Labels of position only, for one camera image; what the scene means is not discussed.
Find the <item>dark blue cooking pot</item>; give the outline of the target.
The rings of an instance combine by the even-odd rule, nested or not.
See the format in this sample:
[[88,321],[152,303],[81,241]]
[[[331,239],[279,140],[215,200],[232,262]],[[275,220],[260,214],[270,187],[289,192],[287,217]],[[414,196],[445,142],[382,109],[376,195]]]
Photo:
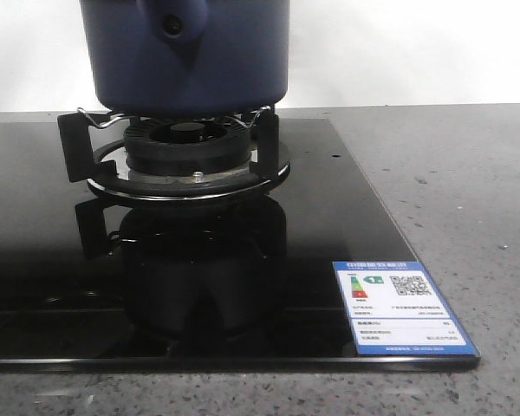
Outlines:
[[213,116],[288,89],[288,1],[82,1],[100,104],[136,115]]

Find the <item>black right pot support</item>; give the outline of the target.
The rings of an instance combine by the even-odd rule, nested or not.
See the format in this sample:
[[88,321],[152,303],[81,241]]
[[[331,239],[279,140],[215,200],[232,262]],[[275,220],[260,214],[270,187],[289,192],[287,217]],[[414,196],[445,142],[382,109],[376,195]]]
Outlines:
[[[211,120],[226,126],[241,127],[230,120],[167,120],[174,122]],[[58,117],[62,149],[72,182],[86,181],[97,194],[116,199],[119,204],[155,203],[191,205],[219,200],[251,198],[279,186],[289,175],[287,147],[279,139],[279,118],[274,112],[262,113],[250,129],[250,156],[242,165],[226,171],[189,176],[159,176],[138,172],[127,163],[124,131],[138,123],[130,120],[119,140],[94,149],[88,121],[77,112]]]

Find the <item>blue energy label sticker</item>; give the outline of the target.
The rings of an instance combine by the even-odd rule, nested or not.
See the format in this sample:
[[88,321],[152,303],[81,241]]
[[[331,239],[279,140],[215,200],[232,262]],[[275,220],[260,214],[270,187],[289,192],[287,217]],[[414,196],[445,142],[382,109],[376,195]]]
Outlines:
[[334,262],[360,355],[476,355],[420,262]]

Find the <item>black glass gas cooktop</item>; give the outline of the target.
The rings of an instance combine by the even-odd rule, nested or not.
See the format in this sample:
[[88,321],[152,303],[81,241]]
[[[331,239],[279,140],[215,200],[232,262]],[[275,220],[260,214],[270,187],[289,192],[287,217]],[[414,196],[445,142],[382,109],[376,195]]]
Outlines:
[[475,368],[356,351],[333,263],[419,259],[329,121],[281,135],[282,185],[195,213],[97,198],[55,123],[0,121],[0,371]]

